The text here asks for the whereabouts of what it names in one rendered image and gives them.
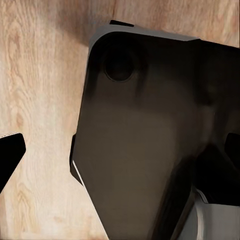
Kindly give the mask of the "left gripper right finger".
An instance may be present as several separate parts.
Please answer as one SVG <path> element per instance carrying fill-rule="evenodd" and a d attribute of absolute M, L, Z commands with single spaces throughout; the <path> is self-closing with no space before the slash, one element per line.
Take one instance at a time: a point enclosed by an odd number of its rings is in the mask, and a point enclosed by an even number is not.
<path fill-rule="evenodd" d="M 240 135 L 229 133 L 227 135 L 224 151 L 240 173 Z"/>

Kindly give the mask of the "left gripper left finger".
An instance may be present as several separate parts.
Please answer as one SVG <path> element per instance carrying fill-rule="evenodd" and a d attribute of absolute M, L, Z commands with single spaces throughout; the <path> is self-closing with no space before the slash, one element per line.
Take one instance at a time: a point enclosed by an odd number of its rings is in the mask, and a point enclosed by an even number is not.
<path fill-rule="evenodd" d="M 3 191 L 25 152 L 25 140 L 21 133 L 0 138 L 0 192 Z"/>

